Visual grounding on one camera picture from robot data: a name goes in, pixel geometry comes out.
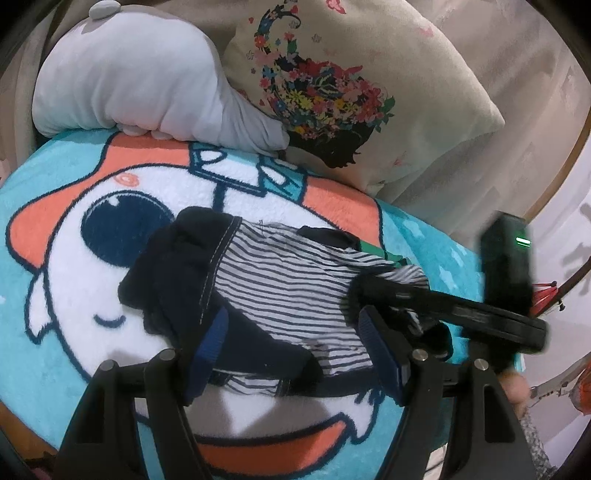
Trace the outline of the person right hand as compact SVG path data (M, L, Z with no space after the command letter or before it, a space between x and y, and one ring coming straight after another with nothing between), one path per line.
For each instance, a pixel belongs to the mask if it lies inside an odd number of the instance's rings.
M518 419L522 419L526 413L530 400L530 387L527 380L518 372L505 371L498 376L509 403Z

